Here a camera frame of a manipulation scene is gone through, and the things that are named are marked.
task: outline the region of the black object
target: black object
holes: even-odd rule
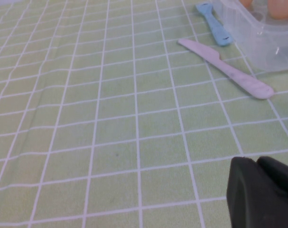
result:
[[[227,203],[232,228],[288,228],[288,166],[270,157],[233,158]]]

